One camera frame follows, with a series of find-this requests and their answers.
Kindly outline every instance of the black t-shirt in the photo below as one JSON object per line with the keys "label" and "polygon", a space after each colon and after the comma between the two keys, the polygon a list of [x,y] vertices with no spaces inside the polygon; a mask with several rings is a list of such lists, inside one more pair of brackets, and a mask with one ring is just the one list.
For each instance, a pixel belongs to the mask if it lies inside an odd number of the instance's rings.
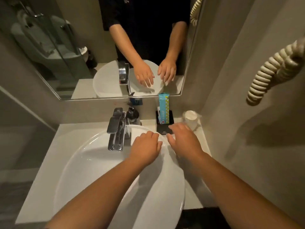
{"label": "black t-shirt", "polygon": [[[99,0],[103,28],[120,24],[142,59],[160,65],[166,57],[172,24],[189,24],[190,0]],[[118,60],[127,59],[116,47]]]}

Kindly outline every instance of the soap dispenser pump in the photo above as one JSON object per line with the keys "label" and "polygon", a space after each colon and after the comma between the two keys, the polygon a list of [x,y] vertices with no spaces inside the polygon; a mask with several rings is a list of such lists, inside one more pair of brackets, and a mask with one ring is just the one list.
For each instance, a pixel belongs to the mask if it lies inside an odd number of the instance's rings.
{"label": "soap dispenser pump", "polygon": [[133,107],[132,102],[129,102],[128,105],[129,105],[129,108],[128,108],[128,112],[126,113],[128,124],[141,125],[141,122],[139,119],[139,112]]}

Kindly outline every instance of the white coiled cord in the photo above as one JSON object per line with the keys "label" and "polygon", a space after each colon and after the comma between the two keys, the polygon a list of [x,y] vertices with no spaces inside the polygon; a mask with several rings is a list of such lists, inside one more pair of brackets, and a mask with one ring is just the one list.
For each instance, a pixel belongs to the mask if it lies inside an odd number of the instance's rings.
{"label": "white coiled cord", "polygon": [[305,60],[305,37],[281,49],[270,57],[255,75],[247,96],[247,103],[255,106],[272,86],[294,78]]}
{"label": "white coiled cord", "polygon": [[199,15],[199,10],[200,10],[201,4],[202,4],[202,0],[197,0],[191,10],[190,20],[191,20],[191,23],[193,26],[197,26],[198,15]]}

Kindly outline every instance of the white sink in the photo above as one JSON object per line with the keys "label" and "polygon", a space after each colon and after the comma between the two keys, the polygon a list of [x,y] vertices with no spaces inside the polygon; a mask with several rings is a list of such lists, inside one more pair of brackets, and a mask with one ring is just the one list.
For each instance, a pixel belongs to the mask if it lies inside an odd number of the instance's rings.
{"label": "white sink", "polygon": [[[58,182],[54,213],[101,175],[123,161],[134,139],[149,129],[128,125],[131,139],[122,152],[107,149],[109,134],[99,133],[71,157]],[[174,152],[163,137],[161,153],[128,189],[109,228],[174,229],[184,203],[184,174]]]}
{"label": "white sink", "polygon": [[[158,76],[158,65],[144,60],[152,70],[155,78],[154,84],[148,88],[141,85],[135,77],[134,69],[129,69],[130,91],[134,92],[134,96],[151,96],[162,93],[164,83]],[[93,78],[93,89],[98,97],[119,97],[128,96],[127,87],[119,85],[119,67],[117,61],[112,61],[104,65],[97,71]]]}

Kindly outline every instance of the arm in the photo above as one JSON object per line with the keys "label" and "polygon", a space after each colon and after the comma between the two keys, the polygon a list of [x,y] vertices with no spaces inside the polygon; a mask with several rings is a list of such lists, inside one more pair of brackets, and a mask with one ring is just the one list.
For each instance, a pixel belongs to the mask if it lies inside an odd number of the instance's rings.
{"label": "arm", "polygon": [[142,60],[133,47],[127,33],[120,24],[114,24],[109,28],[110,34],[121,53],[133,65],[137,80],[143,85],[150,87],[153,84],[153,72]]}
{"label": "arm", "polygon": [[213,193],[227,222],[234,229],[301,229],[284,212],[204,153],[195,134],[181,123],[170,126],[176,140],[167,138],[179,156],[186,157]]}
{"label": "arm", "polygon": [[176,75],[176,61],[185,42],[187,32],[186,22],[177,22],[170,34],[170,45],[165,59],[159,66],[158,75],[164,82],[173,81]]}
{"label": "arm", "polygon": [[112,168],[68,202],[46,225],[48,229],[107,228],[124,194],[159,155],[159,134],[143,133],[132,145],[129,158]]}

